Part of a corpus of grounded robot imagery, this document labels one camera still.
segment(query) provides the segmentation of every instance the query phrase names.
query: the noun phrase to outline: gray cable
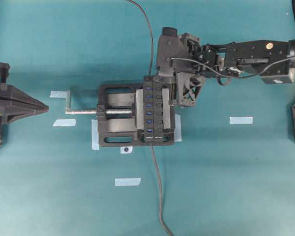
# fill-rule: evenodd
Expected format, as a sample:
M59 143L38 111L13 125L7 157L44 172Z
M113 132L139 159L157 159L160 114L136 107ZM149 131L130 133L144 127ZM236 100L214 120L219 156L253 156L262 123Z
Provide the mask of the gray cable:
M150 143L150 148L152 151L152 157L153 157L153 162L155 165L155 169L156 169L156 173L157 173L157 180L158 180L158 187L159 187L159 221L161 222L161 225L163 226L164 230L168 233L169 236L174 236L172 231L167 227L167 225L165 224L164 220L163 220L163 187L162 187L162 178L161 178L161 174L159 172L158 169L158 164L156 161L156 157L155 157L155 152L154 152L154 148L153 148L153 144L152 142Z
M154 40L153 40L153 32L152 32L151 24L149 23L148 16L146 15L146 13L144 12L143 8L139 4L137 4L133 0L125 0L125 1L130 2L130 3L134 4L134 5L136 5L142 11L142 13L143 13L143 15L144 15L144 17L146 19L148 30L149 30L149 37L151 39L151 59L150 59L150 62L149 62L149 69L148 69L148 75L151 75L152 65L153 65L153 59L154 59Z
M154 58L154 41L153 41L153 33L152 33L151 24L149 23L148 16L146 15L143 8L139 4L137 4L133 0L125 0L125 1L128 1L128 2L136 5L142 11L142 13L144 14L144 17L145 17L145 19L147 21L147 26L148 26L148 30L149 30L150 39L151 39L151 60L150 60L150 63L149 63L148 75L151 75L152 65L153 65L153 58ZM155 152L154 152L152 142L150 142L150 147L151 147L151 151L152 151L153 162L154 162L156 173L157 173L157 180L158 180L158 187L159 187L159 221L160 221L162 227L164 228L164 230L168 233L168 235L169 236L174 236L173 233L171 232L171 230L167 227L167 225L164 223L164 220L163 220L162 178L161 178L161 174L160 174L159 169L158 169L158 165L157 165L157 161L156 161Z
M292 56L292 57L289 57L289 58L285 58L285 59L282 59L282 60L278 60L276 62L273 62L271 63L270 65L268 65L266 68L264 68L262 71L256 73L256 74L252 74L252 75L247 75L247 76L242 76L242 77L236 77L236 76L230 76L230 75L223 75L221 73L219 73L218 71L212 69L211 67L209 67L208 65L206 64L203 64L197 60L192 60L192 59L188 59L188 58L171 58L171 60L185 60L185 61L191 61L191 62L194 62L196 64L199 64L201 66L204 66L205 68L209 69L210 71L213 71L215 74L221 76L221 77L226 77L226 78L235 78L235 79L248 79L248 78L251 78L251 77L254 77L254 76L257 76L257 75L261 75L263 73L265 73L271 66L275 65L275 64L278 64L278 63L281 63L281 62L285 62L287 60L291 60L291 59L294 59L295 56Z

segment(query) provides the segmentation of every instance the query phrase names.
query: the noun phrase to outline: teal fabric surface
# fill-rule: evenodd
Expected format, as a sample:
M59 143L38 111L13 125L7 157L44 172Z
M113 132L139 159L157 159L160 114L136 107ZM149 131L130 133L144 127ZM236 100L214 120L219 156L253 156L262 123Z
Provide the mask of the teal fabric surface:
M290 0L141 0L154 38L163 26L202 44L295 39ZM0 0L0 61L8 83L50 106L6 127L0 148L0 236L155 236L158 191L148 147L91 150L93 108L106 82L139 82L150 42L141 12L122 0ZM181 114L183 142L156 147L164 219L177 236L295 236L295 83L207 80ZM253 116L253 125L229 125ZM75 118L74 127L53 127ZM115 178L140 177L134 187Z

